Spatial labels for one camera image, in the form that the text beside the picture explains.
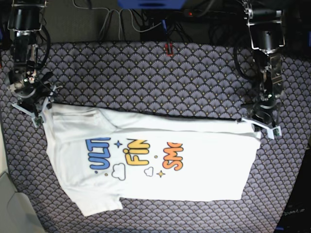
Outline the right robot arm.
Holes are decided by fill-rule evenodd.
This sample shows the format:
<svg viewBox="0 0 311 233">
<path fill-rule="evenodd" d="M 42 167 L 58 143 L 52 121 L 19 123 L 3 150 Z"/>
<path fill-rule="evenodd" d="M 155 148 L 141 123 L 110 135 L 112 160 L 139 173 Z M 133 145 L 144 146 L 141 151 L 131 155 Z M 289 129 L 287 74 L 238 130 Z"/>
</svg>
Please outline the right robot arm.
<svg viewBox="0 0 311 233">
<path fill-rule="evenodd" d="M 46 0 L 14 0 L 8 21 L 8 30 L 15 38 L 10 47 L 13 67 L 5 80 L 10 92 L 17 98 L 14 106 L 37 117 L 43 110 L 43 101 L 51 97 L 53 90 L 47 82 L 52 72 L 43 77 L 38 72 L 44 67 L 51 49 L 51 38 L 43 24 Z M 46 52 L 42 61 L 38 60 L 37 36 L 46 36 Z"/>
</svg>

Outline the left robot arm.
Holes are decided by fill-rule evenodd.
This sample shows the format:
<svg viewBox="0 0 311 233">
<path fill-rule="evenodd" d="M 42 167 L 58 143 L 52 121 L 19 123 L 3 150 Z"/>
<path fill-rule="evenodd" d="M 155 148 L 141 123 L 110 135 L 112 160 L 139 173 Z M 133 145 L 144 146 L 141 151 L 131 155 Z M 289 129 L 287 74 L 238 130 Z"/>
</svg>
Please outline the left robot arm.
<svg viewBox="0 0 311 233">
<path fill-rule="evenodd" d="M 255 129 L 265 129 L 268 137 L 274 139 L 282 135 L 278 122 L 281 108 L 278 99 L 283 92 L 279 50 L 285 46 L 282 28 L 284 10 L 267 0 L 243 0 L 242 6 L 257 66 L 254 76 L 244 74 L 239 66 L 237 48 L 234 48 L 237 71 L 252 82 L 257 91 L 254 102 L 242 105 L 251 116 L 242 118 L 242 121 L 252 124 Z"/>
</svg>

